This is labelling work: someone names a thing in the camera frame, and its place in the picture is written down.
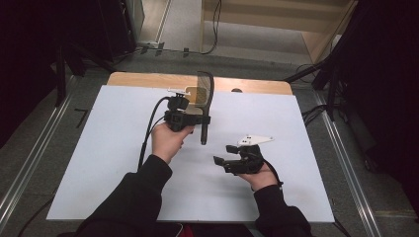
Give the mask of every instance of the white board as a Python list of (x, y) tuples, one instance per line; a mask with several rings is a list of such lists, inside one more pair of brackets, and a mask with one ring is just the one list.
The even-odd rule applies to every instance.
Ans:
[[(165, 89), (103, 86), (61, 181), (46, 219), (87, 218), (125, 173), (135, 172), (151, 112)], [(164, 102), (156, 119), (167, 110)], [(310, 222), (333, 222), (333, 214), (295, 96), (215, 92), (207, 145), (201, 127), (185, 139), (170, 163), (173, 176), (163, 189), (158, 220), (252, 222), (259, 213), (249, 184), (224, 173), (212, 156), (227, 154), (246, 134), (273, 136), (260, 145), (276, 168), (288, 205)], [(150, 153), (148, 141), (146, 156)]]

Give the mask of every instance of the black sweatshirt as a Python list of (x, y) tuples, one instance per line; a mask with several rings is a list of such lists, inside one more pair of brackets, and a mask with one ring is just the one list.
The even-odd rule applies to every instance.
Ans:
[[(155, 236), (161, 192), (172, 170), (150, 155), (137, 173), (128, 173), (115, 190), (79, 226), (76, 236)], [(310, 225), (294, 206), (287, 206), (279, 186), (254, 194), (260, 216), (256, 227), (266, 237), (311, 236)]]

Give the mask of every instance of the person's left hand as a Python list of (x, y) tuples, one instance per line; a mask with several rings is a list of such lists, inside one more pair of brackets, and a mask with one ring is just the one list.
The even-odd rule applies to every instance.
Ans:
[(156, 125), (151, 132), (152, 154), (169, 164), (182, 147), (185, 137), (194, 128), (194, 126), (186, 126), (182, 130), (175, 132), (170, 129), (167, 122)]

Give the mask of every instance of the gray floor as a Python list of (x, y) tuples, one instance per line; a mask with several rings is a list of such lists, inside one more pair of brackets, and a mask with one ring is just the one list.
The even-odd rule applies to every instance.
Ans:
[[(181, 0), (172, 1), (173, 8), (176, 7), (176, 3), (185, 4)], [(168, 18), (171, 15), (179, 17), (179, 14), (175, 14), (175, 10), (169, 12)], [(184, 46), (193, 48), (197, 41), (195, 39), (180, 39), (180, 36), (176, 36), (176, 33), (181, 32), (171, 30), (169, 22), (171, 22), (170, 19), (167, 21), (162, 36), (162, 39), (166, 41), (166, 46), (175, 49), (181, 49)], [(237, 31), (246, 32), (248, 30), (237, 29)], [(227, 42), (224, 43), (224, 39), (228, 39), (228, 35), (225, 35), (227, 33), (228, 31), (220, 35), (221, 40), (219, 42), (221, 45), (214, 52), (215, 55), (191, 54), (184, 58), (181, 53), (163, 52), (162, 55), (155, 56), (153, 51), (149, 51), (146, 54), (131, 55), (117, 67), (121, 71), (129, 72), (191, 75), (196, 74), (197, 70), (207, 70), (215, 76), (281, 80), (294, 74), (299, 65), (309, 63), (309, 57), (303, 51), (301, 41), (298, 40), (298, 33), (289, 32), (290, 35), (281, 36), (281, 39), (284, 39), (282, 40), (283, 47), (278, 47), (279, 51), (272, 55), (269, 55), (272, 52), (269, 52), (266, 48), (255, 50), (254, 48), (261, 46), (263, 43), (257, 46), (253, 44), (252, 47), (251, 44), (254, 42), (252, 40), (238, 42), (241, 45), (240, 47), (236, 47), (237, 44), (233, 44), (233, 42), (230, 42), (231, 46), (228, 46)], [(249, 49), (250, 53), (247, 50), (240, 50), (241, 47), (246, 46), (253, 48)], [(101, 85), (106, 84), (108, 78), (109, 74), (101, 68), (89, 69), (84, 78), (78, 78), (78, 85), (68, 108), (9, 221), (0, 234), (1, 236), (17, 236), (25, 222), (48, 199), (52, 198), (52, 193), (59, 186), (82, 132), (83, 126), (76, 128), (82, 115), (75, 109), (91, 109)], [(312, 80), (312, 75), (306, 76), (303, 80)], [(310, 89), (309, 83), (299, 80), (293, 83), (292, 87), (302, 112), (316, 105), (314, 93)], [(0, 150), (0, 173), (3, 178), (0, 181), (1, 196), (7, 193), (25, 163), (42, 132), (43, 126), (52, 113), (54, 100), (55, 92), (53, 91), (38, 105), (9, 142)], [(419, 236), (419, 226), (413, 222), (416, 216), (400, 185), (386, 174), (372, 174), (365, 169), (362, 152), (355, 142), (351, 130), (339, 117), (336, 118), (336, 124), (357, 177), (374, 211), (382, 236)], [(307, 132), (334, 214), (352, 236), (368, 236), (323, 119), (321, 117), (317, 118), (309, 125)], [(32, 222), (24, 236), (56, 236), (58, 233), (74, 231), (79, 224), (79, 222), (71, 221), (46, 221), (47, 211), (48, 208)], [(312, 227), (313, 234), (316, 236), (344, 236), (331, 224), (312, 224)]]

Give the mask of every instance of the table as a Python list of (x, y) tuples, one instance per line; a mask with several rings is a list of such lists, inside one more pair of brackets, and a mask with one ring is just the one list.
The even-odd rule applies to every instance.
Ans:
[[(80, 220), (90, 215), (126, 172), (136, 171), (149, 115), (160, 98), (170, 95), (166, 88), (196, 85), (194, 80), (197, 76), (113, 73), (98, 95), (47, 219)], [(258, 210), (248, 183), (225, 174), (212, 159), (214, 155), (238, 159), (226, 153), (225, 145), (234, 145), (249, 133), (275, 138), (261, 144), (261, 150), (285, 183), (286, 202), (298, 206), (310, 222), (333, 222), (290, 85), (219, 77), (214, 83), (208, 143), (201, 145), (198, 127), (185, 139), (179, 159), (170, 163), (174, 173), (163, 190), (158, 220), (253, 222)], [(245, 93), (231, 93), (232, 88)], [(165, 110), (160, 107), (156, 114)]]
[[(218, 3), (218, 0), (202, 1), (201, 50), (204, 41), (204, 21), (212, 21)], [(356, 0), (222, 0), (219, 21), (302, 31), (311, 60), (316, 63), (336, 35), (343, 33), (357, 2)]]

